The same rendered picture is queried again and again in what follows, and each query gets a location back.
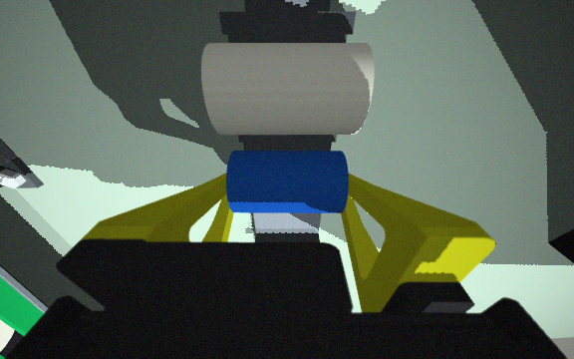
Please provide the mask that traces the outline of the grey cylinder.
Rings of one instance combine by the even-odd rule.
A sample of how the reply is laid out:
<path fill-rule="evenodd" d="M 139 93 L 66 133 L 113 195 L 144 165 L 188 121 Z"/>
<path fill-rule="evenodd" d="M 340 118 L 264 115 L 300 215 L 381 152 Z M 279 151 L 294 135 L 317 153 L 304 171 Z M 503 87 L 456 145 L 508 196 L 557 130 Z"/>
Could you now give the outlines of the grey cylinder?
<path fill-rule="evenodd" d="M 220 135 L 355 135 L 374 77 L 368 43 L 208 43 L 201 58 Z"/>

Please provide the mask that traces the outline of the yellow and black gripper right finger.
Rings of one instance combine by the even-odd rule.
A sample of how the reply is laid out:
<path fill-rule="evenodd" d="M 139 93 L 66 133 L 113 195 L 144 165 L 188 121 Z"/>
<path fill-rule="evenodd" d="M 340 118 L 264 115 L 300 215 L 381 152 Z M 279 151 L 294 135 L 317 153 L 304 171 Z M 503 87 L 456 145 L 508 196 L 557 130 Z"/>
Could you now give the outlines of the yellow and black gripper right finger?
<path fill-rule="evenodd" d="M 380 252 L 355 202 L 383 227 Z M 460 283 L 495 248 L 475 221 L 351 174 L 341 217 L 362 312 L 381 312 L 405 282 Z"/>

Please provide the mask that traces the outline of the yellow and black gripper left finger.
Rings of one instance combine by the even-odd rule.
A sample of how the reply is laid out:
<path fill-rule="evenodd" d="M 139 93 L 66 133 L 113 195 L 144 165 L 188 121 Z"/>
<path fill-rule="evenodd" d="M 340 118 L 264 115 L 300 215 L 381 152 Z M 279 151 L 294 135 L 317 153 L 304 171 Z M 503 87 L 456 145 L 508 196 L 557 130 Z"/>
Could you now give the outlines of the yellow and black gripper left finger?
<path fill-rule="evenodd" d="M 82 239 L 190 242 L 191 227 L 220 200 L 214 220 L 202 242 L 228 242 L 234 212 L 227 200 L 226 174 L 101 220 Z"/>

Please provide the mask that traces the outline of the blue cylinder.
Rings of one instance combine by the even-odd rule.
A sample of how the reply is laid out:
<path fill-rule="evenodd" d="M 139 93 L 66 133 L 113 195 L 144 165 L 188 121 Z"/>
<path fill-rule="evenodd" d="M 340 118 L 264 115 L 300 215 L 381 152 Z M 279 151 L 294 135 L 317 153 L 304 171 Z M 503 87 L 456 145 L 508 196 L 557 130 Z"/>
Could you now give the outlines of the blue cylinder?
<path fill-rule="evenodd" d="M 232 212 L 342 213 L 348 191 L 342 151 L 233 151 L 227 164 Z"/>

